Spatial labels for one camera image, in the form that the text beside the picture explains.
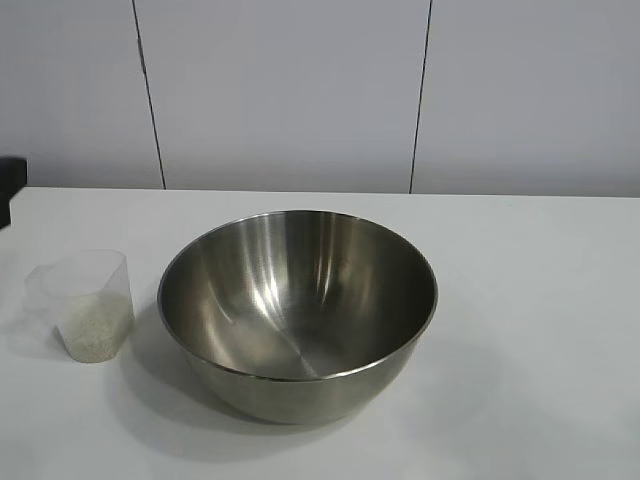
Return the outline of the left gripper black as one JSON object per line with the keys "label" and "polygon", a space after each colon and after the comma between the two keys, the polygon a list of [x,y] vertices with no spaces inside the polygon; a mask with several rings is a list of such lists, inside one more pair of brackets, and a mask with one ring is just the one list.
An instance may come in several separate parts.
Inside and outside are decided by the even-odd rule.
{"label": "left gripper black", "polygon": [[28,163],[23,157],[0,158],[0,229],[11,224],[10,202],[28,182]]}

